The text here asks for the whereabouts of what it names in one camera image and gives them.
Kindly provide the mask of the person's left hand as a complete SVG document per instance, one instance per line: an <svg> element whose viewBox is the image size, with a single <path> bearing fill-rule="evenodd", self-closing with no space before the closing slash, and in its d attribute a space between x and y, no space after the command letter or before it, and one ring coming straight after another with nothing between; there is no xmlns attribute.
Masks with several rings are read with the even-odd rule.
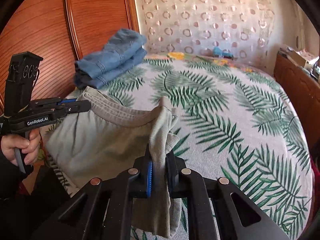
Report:
<svg viewBox="0 0 320 240"><path fill-rule="evenodd" d="M19 148L25 154L25 165L33 165L38 159L40 141L41 136L38 128L30 131L28 139L17 134L5 135L1 139L1 151L8 161L17 166L15 148Z"/></svg>

